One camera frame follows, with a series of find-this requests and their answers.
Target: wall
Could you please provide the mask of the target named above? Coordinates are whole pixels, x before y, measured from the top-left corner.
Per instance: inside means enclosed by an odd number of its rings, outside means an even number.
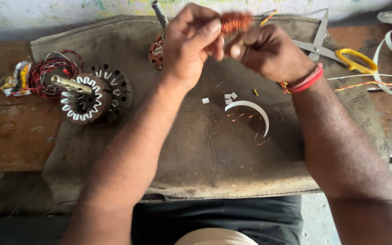
[[[175,16],[187,0],[163,0],[166,16]],[[302,15],[329,8],[332,22],[365,12],[362,21],[375,20],[377,11],[392,9],[392,0],[194,0],[219,12],[239,9],[264,14]],[[59,33],[118,14],[155,15],[149,0],[0,0],[0,40],[27,39]]]

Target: right hand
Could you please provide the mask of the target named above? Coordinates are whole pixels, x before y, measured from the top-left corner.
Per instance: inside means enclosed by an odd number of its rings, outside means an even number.
[[[225,53],[265,79],[290,86],[301,82],[316,67],[276,25],[256,27],[238,35],[227,45]]]

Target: left hand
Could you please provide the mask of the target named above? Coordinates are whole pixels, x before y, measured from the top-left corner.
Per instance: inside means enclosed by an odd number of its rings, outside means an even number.
[[[198,82],[209,55],[223,59],[225,42],[219,16],[214,10],[190,3],[169,22],[163,46],[165,81],[188,92]]]

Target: copper wire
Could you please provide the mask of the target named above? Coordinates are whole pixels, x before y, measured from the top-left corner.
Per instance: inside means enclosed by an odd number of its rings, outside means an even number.
[[[229,34],[237,30],[247,31],[253,21],[250,13],[228,12],[220,16],[222,33]]]

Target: gray cloth mat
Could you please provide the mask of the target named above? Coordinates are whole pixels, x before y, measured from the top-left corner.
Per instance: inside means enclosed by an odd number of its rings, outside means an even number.
[[[312,42],[319,27],[318,20],[302,17],[274,17],[269,22],[304,42]],[[116,122],[81,126],[63,121],[55,149],[42,174],[55,200],[78,199],[91,165],[150,96],[160,72],[148,60],[148,50],[160,33],[162,28],[155,17],[116,16],[31,42],[35,61],[41,61],[49,51],[72,49],[82,56],[85,68],[94,64],[116,66],[129,78],[133,90],[131,108]],[[337,49],[329,34],[324,46]],[[355,74],[331,59],[320,57],[319,62],[324,64],[327,78]],[[330,81],[330,84],[339,88],[361,81],[361,78],[350,78],[343,82]],[[270,121],[266,137],[269,142],[261,146],[255,143],[258,120],[232,122],[226,116],[235,112],[235,109],[224,111],[224,94],[232,92],[238,95],[235,101],[248,100],[266,111]],[[366,89],[355,87],[337,95],[388,160],[384,133]],[[210,103],[202,104],[201,99],[207,97]],[[240,108],[236,115],[239,113],[255,112]],[[199,83],[182,102],[162,148],[156,176],[146,193],[162,194],[168,200],[187,200],[319,191],[306,170],[303,150],[291,96],[284,95],[278,84],[264,80],[233,59],[221,62],[209,59]]]

